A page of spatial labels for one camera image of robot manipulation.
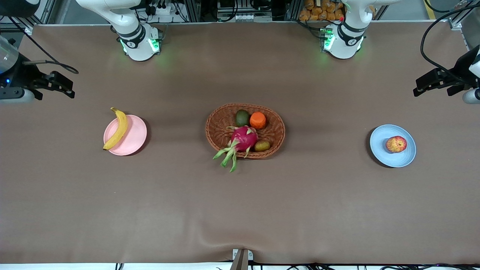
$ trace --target green avocado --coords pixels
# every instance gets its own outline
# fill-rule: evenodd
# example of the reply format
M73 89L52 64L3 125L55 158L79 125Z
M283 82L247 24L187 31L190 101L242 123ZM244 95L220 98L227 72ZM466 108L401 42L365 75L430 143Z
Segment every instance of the green avocado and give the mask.
M235 115L235 124L237 127L245 126L250 123L250 115L246 110L239 110Z

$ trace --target dragon fruit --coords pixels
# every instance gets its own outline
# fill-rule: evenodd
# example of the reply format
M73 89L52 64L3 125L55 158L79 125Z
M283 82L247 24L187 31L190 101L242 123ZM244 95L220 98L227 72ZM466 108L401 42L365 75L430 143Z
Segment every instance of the dragon fruit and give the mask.
M258 140L257 131L249 126L243 127L233 127L230 126L228 128L233 129L233 134L228 142L228 147L220 150L213 159L218 159L223 153L227 153L227 156L222 161L221 166L223 168L226 167L228 161L233 159L233 165L230 172L233 172L237 168L237 152L245 151L245 157L248 156L248 152L250 151L251 147L255 146L255 143Z

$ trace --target fruit basket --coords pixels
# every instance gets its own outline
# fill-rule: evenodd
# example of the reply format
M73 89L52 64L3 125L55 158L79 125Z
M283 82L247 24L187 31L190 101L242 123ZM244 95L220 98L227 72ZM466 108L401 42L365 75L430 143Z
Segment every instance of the fruit basket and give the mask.
M215 151L219 151L227 146L233 133L233 130L227 127L235 126L235 113L238 110L246 110L249 114L259 111L266 117L266 127L257 129L257 134L259 140L270 142L271 147L264 152L249 152L247 158L262 159L277 152L285 139L285 125L280 115L267 107L245 103L225 104L208 116L205 133L208 142ZM237 153L237 157L244 158L245 152Z

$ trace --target basket rim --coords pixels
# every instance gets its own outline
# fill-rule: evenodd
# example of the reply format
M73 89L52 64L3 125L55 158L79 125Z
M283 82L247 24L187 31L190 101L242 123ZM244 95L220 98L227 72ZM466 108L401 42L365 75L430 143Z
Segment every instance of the basket rim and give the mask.
M278 118L281 129L282 129L280 140L279 140L276 147L273 147L273 148L271 148L271 149L269 149L265 152L249 152L249 154L247 155L246 158L247 159L263 159L263 158L269 157L269 156L273 155L274 153L276 153L280 149L280 147L282 146L282 144L285 140L286 128L285 128L285 123L283 122L282 117L276 111L272 110L269 107L262 106L262 105L256 105L256 104L249 104L249 103L226 103L226 104L216 108L215 110L213 110L208 115L208 118L207 118L207 121L206 121L206 124L205 124L205 135L207 137L208 142L213 147L213 149L215 149L216 151L219 151L221 148L218 147L213 142L213 140L211 138L211 135L210 135L210 132L209 132L209 126L210 126L211 119L212 119L213 115L218 113L218 111L220 111L224 108L233 107L233 106L240 106L240 107L247 107L247 108L259 108L259 109L262 109L262 110L268 110L268 111L272 112L274 117ZM243 152L240 152L240 153L237 153L237 157L238 158L244 158L245 155L244 155Z

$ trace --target blue plate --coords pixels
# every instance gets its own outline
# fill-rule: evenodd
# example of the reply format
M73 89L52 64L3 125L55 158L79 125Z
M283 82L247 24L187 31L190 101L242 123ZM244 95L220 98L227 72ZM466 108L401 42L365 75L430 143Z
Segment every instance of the blue plate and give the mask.
M393 136L402 136L407 141L407 148L400 153L392 153L387 150L385 143ZM415 158L417 147L412 135L405 129L396 125L381 125L370 136L370 148L373 155L383 164L400 168L409 165Z

